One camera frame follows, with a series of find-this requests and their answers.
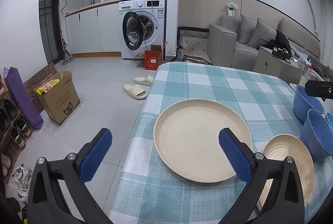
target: red box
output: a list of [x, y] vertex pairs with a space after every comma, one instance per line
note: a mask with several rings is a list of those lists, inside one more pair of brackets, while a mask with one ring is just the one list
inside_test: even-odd
[[144, 68], [156, 71], [162, 63], [162, 53], [160, 45], [151, 45], [151, 50], [144, 51]]

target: wooden baseboard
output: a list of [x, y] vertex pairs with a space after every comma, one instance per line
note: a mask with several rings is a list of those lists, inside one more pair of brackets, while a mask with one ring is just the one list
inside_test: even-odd
[[73, 58], [121, 57], [121, 52], [93, 52], [72, 54]]

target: plate rim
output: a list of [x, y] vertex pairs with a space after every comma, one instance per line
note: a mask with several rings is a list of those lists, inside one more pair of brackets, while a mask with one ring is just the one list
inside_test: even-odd
[[[265, 148], [266, 148], [266, 146], [268, 145], [268, 143], [272, 140], [272, 139], [274, 139], [274, 138], [276, 138], [277, 136], [282, 136], [282, 135], [287, 135], [287, 136], [291, 136], [291, 137], [293, 137], [293, 138], [295, 138], [295, 139], [297, 139], [297, 140], [299, 140], [302, 144], [303, 144], [303, 146], [306, 148], [306, 151], [309, 153], [309, 155], [310, 155], [310, 157], [311, 157], [311, 160], [312, 160], [312, 156], [311, 156], [311, 154], [310, 154], [310, 152], [309, 152], [309, 150], [308, 150], [308, 148], [305, 146], [305, 144], [299, 139], [299, 138], [297, 138], [297, 137], [295, 137], [295, 136], [293, 136], [293, 135], [291, 135], [291, 134], [287, 134], [287, 133], [281, 133], [281, 134], [278, 134], [278, 135], [276, 135], [276, 136], [274, 136], [274, 137], [272, 137], [267, 143], [266, 143], [266, 145], [265, 145], [265, 147], [261, 150], [261, 153], [263, 153], [264, 152], [264, 150], [265, 150]], [[313, 176], [314, 176], [314, 180], [315, 180], [315, 169], [314, 169], [314, 163], [313, 163], [313, 160], [311, 161], [312, 162], [312, 167], [313, 167]], [[313, 186], [314, 186], [314, 180], [313, 180], [313, 183], [312, 183], [312, 189], [311, 189], [311, 193], [310, 193], [310, 196], [311, 196], [311, 194], [312, 194], [312, 191], [313, 191]], [[258, 208], [258, 210], [259, 211], [261, 211], [261, 209], [262, 209], [262, 206], [260, 206], [260, 204], [259, 204], [259, 199], [258, 199], [258, 201], [257, 201], [257, 208]]]
[[168, 108], [172, 107], [173, 105], [178, 104], [178, 103], [180, 103], [180, 102], [189, 101], [189, 100], [204, 100], [204, 101], [208, 101], [208, 102], [213, 102], [213, 103], [216, 103], [216, 104], [222, 105], [222, 106], [226, 107], [227, 109], [230, 109], [233, 113], [235, 113], [237, 116], [239, 116], [239, 118], [241, 118], [241, 120], [244, 122], [246, 128], [247, 128], [248, 131], [249, 131], [249, 134], [250, 134], [250, 137], [251, 137], [251, 147], [250, 147], [250, 149], [252, 150], [252, 148], [253, 148], [253, 140], [252, 140], [252, 134], [251, 134], [251, 131], [250, 131], [250, 129], [249, 129], [249, 126], [247, 125], [247, 123], [244, 121], [244, 119], [243, 119], [243, 118], [242, 118], [242, 117], [241, 117], [236, 111], [234, 111], [232, 108], [230, 108], [230, 107], [228, 107], [228, 106], [226, 106], [226, 105], [224, 105], [224, 104], [221, 104], [221, 103], [219, 103], [219, 102], [217, 102], [217, 101], [213, 101], [213, 100], [209, 100], [209, 99], [203, 99], [203, 98], [190, 98], [190, 99], [185, 99], [185, 100], [181, 100], [181, 101], [178, 101], [178, 102], [173, 103], [172, 105], [170, 105], [170, 106], [168, 106], [166, 109], [164, 109], [164, 110], [159, 114], [159, 116], [157, 117], [156, 122], [155, 122], [155, 125], [154, 125], [153, 137], [154, 137], [154, 146], [155, 146], [155, 148], [156, 148], [156, 150], [157, 150], [157, 153], [159, 154], [159, 157], [162, 159], [162, 161], [164, 162], [164, 164], [166, 164], [166, 165], [169, 167], [169, 169], [171, 169], [174, 173], [176, 173], [177, 175], [179, 175], [179, 176], [181, 176], [181, 177], [183, 177], [183, 178], [185, 178], [185, 179], [188, 179], [188, 180], [190, 180], [190, 181], [193, 181], [193, 182], [198, 182], [198, 183], [218, 183], [218, 182], [223, 182], [223, 181], [225, 181], [225, 180], [227, 180], [227, 179], [230, 179], [230, 178], [234, 177], [234, 176], [236, 175], [236, 172], [235, 172], [234, 175], [232, 175], [231, 177], [229, 177], [229, 178], [227, 178], [227, 179], [224, 179], [224, 180], [222, 180], [222, 181], [217, 181], [217, 182], [195, 181], [195, 180], [190, 179], [190, 178], [188, 178], [188, 177], [186, 177], [186, 176], [184, 176], [184, 175], [179, 174], [178, 172], [175, 172], [174, 169], [171, 168], [171, 167], [169, 166], [169, 164], [167, 164], [167, 162], [165, 162], [164, 159], [163, 159], [163, 157], [161, 156], [161, 153], [159, 152], [159, 149], [158, 149], [158, 147], [156, 146], [156, 140], [155, 140], [156, 124], [157, 124], [157, 122], [158, 122], [158, 120], [159, 120], [159, 117], [162, 116], [162, 114], [163, 114]]

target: nightstand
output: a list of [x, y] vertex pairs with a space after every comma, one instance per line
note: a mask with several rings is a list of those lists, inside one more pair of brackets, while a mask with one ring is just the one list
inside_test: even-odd
[[259, 48], [257, 61], [254, 65], [254, 72], [276, 76], [287, 84], [298, 84], [305, 71], [299, 69], [298, 65], [291, 61], [287, 63], [272, 55], [272, 50], [265, 47]]

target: white sticker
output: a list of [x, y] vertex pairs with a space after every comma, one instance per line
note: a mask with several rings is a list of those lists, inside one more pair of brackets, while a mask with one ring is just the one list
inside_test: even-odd
[[164, 14], [163, 14], [163, 10], [157, 10], [157, 18], [163, 18]]

